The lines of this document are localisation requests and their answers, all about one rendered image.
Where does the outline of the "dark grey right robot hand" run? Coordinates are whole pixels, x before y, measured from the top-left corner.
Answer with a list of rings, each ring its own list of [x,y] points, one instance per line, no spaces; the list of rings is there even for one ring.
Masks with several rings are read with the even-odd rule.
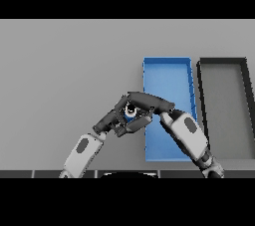
[[[161,113],[171,113],[175,108],[175,103],[171,103],[157,96],[140,92],[128,92],[130,104],[137,108],[135,120],[138,130],[152,122],[152,115]]]

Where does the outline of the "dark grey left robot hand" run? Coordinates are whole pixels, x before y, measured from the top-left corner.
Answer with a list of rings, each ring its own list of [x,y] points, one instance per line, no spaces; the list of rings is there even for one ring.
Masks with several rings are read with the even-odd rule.
[[[110,130],[113,130],[117,137],[121,137],[126,133],[134,133],[138,131],[136,120],[127,120],[126,107],[129,102],[129,96],[122,96],[114,108],[93,126],[94,132],[100,134],[101,132],[109,132]]]

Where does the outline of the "dark grey bin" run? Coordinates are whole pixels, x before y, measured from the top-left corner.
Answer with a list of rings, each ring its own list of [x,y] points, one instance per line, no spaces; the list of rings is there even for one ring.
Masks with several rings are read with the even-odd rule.
[[[219,159],[255,159],[255,101],[246,58],[200,58],[202,122]]]

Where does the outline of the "blue pipe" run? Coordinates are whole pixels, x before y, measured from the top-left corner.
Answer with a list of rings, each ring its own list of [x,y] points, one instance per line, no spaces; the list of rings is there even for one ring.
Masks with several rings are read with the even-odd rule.
[[[132,105],[132,104],[128,104],[125,107],[125,111],[124,111],[124,118],[126,120],[127,123],[130,123],[131,121],[133,121],[135,119],[137,113],[137,108]]]

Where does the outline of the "blue bin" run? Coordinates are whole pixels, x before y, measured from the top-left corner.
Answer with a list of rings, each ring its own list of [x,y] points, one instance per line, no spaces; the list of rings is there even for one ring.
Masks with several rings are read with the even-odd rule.
[[[169,102],[197,119],[191,59],[188,57],[144,57],[143,91]],[[154,115],[145,128],[145,160],[149,162],[189,161]]]

